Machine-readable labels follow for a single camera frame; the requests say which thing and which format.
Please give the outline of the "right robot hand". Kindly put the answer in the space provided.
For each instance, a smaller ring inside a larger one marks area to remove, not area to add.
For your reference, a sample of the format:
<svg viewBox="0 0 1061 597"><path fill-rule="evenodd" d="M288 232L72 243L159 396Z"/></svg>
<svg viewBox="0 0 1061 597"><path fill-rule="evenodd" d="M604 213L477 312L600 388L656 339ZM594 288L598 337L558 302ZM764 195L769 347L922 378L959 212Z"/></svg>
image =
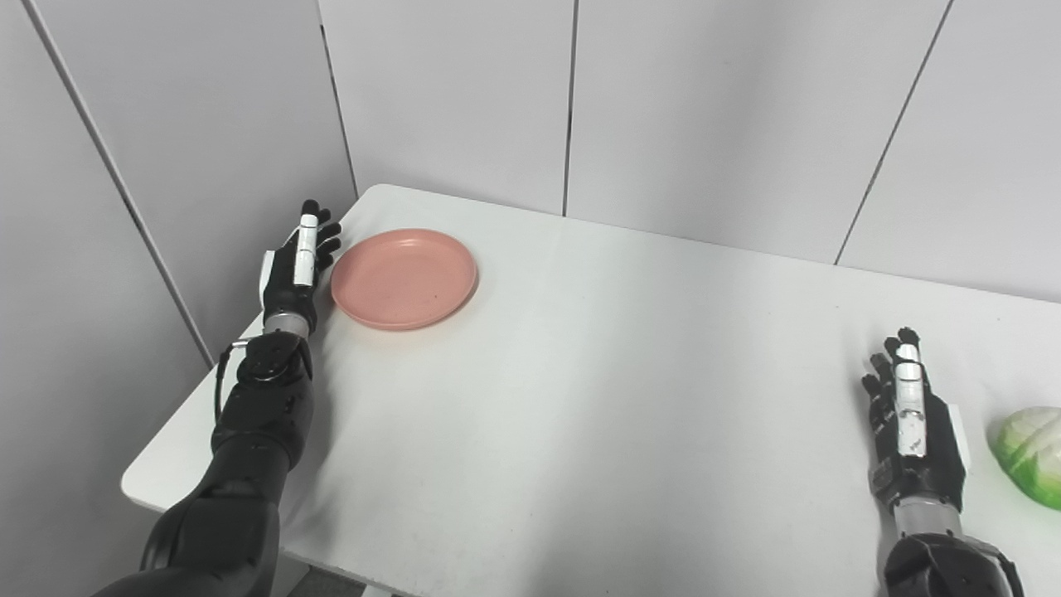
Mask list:
<svg viewBox="0 0 1061 597"><path fill-rule="evenodd" d="M920 337L912 328L900 328L870 365L873 371L860 377L860 386L875 454L872 494L889 509L906 498L929 498L962 512L966 461L950 405L933 393Z"/></svg>

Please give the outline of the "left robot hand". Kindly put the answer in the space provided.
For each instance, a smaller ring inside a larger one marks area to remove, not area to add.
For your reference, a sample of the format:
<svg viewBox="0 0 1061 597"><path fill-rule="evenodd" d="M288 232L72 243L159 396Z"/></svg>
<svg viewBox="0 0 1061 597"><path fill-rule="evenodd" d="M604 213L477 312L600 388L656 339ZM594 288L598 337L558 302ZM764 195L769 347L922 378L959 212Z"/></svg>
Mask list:
<svg viewBox="0 0 1061 597"><path fill-rule="evenodd" d="M295 230L280 249L263 260L261 305L263 332L310 337L318 323L316 291L321 273L333 264L341 248L342 226L314 200L303 201Z"/></svg>

